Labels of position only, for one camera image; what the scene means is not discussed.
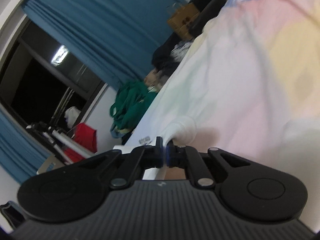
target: green towel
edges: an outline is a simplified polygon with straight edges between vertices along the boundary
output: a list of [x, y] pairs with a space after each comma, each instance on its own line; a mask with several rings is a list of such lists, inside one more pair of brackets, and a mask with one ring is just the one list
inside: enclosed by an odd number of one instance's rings
[[156, 95], [155, 92], [149, 92], [142, 81], [130, 81], [124, 84], [118, 90], [116, 101], [110, 108], [113, 124], [119, 130], [133, 130]]

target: white wall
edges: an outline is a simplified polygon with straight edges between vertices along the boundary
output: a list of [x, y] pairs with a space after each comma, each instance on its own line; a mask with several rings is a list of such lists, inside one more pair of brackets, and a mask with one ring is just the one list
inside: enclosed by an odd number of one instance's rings
[[11, 105], [20, 81], [32, 60], [32, 56], [23, 45], [19, 45], [10, 61], [0, 83], [0, 96]]
[[23, 0], [0, 0], [0, 68], [26, 21]]
[[109, 115], [110, 107], [115, 102], [116, 91], [112, 87], [108, 87], [99, 96], [97, 101], [92, 103], [92, 110], [89, 108], [89, 116], [85, 118], [85, 123], [97, 130], [97, 148], [98, 153], [112, 150], [114, 145], [120, 145], [121, 139], [114, 139], [111, 136], [110, 128], [113, 119]]

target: white cloth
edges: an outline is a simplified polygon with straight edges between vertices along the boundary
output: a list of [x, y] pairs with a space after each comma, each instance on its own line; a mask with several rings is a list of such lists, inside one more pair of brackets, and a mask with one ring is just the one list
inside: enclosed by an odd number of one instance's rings
[[[196, 123], [189, 116], [180, 116], [173, 120], [158, 136], [161, 136], [163, 139], [163, 150], [164, 150], [164, 161], [165, 149], [168, 142], [174, 139], [177, 144], [188, 145], [196, 137]], [[149, 145], [156, 145], [156, 138], [151, 141]], [[118, 149], [122, 151], [122, 154], [130, 153], [136, 146], [123, 146], [116, 145], [113, 149]], [[145, 171], [143, 178], [145, 180], [154, 180], [154, 179], [164, 179], [165, 173], [167, 170], [166, 163], [161, 169], [151, 168]]]
[[181, 62], [191, 47], [193, 41], [180, 41], [174, 46], [170, 55], [176, 62]]
[[308, 190], [300, 220], [315, 232], [320, 230], [320, 120], [287, 123], [274, 168], [300, 179]]
[[68, 108], [64, 112], [64, 118], [66, 119], [67, 126], [69, 129], [73, 127], [80, 113], [81, 111], [75, 106]]
[[264, 151], [278, 145], [290, 119], [286, 97], [268, 56], [245, 19], [220, 14], [197, 39], [141, 119], [128, 146], [155, 138], [175, 118], [195, 120], [198, 151], [219, 147], [268, 164]]

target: red cloth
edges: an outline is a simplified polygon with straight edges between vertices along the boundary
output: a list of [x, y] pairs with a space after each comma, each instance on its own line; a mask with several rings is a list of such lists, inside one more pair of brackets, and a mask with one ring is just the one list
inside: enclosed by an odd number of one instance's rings
[[[72, 138], [76, 143], [80, 144], [89, 151], [97, 152], [97, 131], [87, 126], [85, 123], [78, 124], [75, 128], [75, 135]], [[79, 162], [83, 159], [79, 153], [67, 148], [64, 153], [74, 162]]]

